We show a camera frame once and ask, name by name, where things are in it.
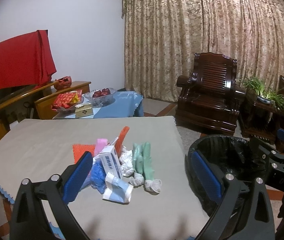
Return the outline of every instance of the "tissue box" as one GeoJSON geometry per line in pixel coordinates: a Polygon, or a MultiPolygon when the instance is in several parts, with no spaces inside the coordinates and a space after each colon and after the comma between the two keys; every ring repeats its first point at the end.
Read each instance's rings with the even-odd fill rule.
{"type": "Polygon", "coordinates": [[[108,172],[114,175],[115,177],[122,179],[123,173],[121,170],[121,165],[114,145],[105,146],[99,154],[105,173],[108,172]]]}
{"type": "Polygon", "coordinates": [[[93,115],[93,108],[92,104],[90,103],[85,103],[82,106],[79,105],[79,107],[75,109],[75,118],[85,117],[89,115],[93,115]]]}

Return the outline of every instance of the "blue and white wrapper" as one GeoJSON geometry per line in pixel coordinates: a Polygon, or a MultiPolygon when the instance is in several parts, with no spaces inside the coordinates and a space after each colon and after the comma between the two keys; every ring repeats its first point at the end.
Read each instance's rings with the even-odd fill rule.
{"type": "Polygon", "coordinates": [[[125,181],[115,177],[108,172],[105,178],[106,190],[103,194],[103,199],[129,203],[131,200],[133,186],[125,181]]]}

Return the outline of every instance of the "fruit bowl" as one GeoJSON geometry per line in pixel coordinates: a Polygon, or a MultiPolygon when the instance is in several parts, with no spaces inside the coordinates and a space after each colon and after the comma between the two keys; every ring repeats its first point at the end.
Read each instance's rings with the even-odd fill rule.
{"type": "Polygon", "coordinates": [[[113,88],[109,88],[110,94],[100,97],[93,97],[93,94],[99,90],[93,90],[92,92],[85,93],[84,97],[92,104],[94,107],[102,107],[112,103],[113,94],[117,91],[113,88]]]}

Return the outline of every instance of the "blue tablecloth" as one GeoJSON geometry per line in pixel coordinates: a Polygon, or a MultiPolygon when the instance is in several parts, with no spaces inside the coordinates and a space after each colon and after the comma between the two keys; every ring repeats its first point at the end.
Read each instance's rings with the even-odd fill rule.
{"type": "MultiPolygon", "coordinates": [[[[94,108],[94,116],[82,118],[116,118],[116,117],[141,117],[144,116],[143,96],[134,91],[115,92],[114,102],[101,108],[94,108]]],[[[75,114],[58,113],[53,119],[74,119],[75,114]]]]}

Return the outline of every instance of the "curtain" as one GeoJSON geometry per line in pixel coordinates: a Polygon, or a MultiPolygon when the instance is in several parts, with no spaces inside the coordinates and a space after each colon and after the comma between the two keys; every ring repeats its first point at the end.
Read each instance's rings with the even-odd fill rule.
{"type": "Polygon", "coordinates": [[[284,0],[127,0],[124,13],[125,87],[144,97],[177,101],[195,52],[235,58],[237,79],[273,89],[284,75],[284,0]]]}

